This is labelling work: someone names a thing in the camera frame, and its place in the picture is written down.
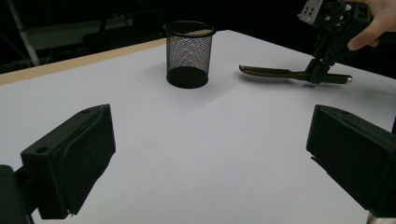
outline black mesh pen holder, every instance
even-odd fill
[[[208,81],[215,29],[199,21],[166,23],[166,79],[179,88],[194,89]]]

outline cable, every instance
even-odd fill
[[[26,61],[26,62],[29,62],[27,59],[26,59],[26,57],[23,55],[23,53],[22,52],[20,52],[18,49],[17,49],[17,47],[15,47],[1,32],[0,32],[0,36],[2,36],[3,37],[3,39],[4,40],[6,40],[6,42],[12,47],[12,48],[14,48],[21,56],[22,56],[22,58]]]

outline human hand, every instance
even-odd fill
[[[396,32],[396,0],[346,0],[369,6],[373,14],[372,22],[359,34],[349,40],[350,50],[361,49],[366,45],[376,47],[379,37],[385,32]]]

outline white table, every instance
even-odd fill
[[[110,104],[117,152],[76,216],[35,223],[363,224],[363,210],[305,149],[315,105],[391,130],[396,80],[336,64],[349,85],[251,77],[311,55],[233,31],[213,37],[209,82],[166,82],[165,45],[0,86],[0,164],[78,111]]]

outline cup base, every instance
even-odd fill
[[[209,80],[207,73],[196,67],[180,66],[168,71],[166,80],[183,89],[203,87]]]

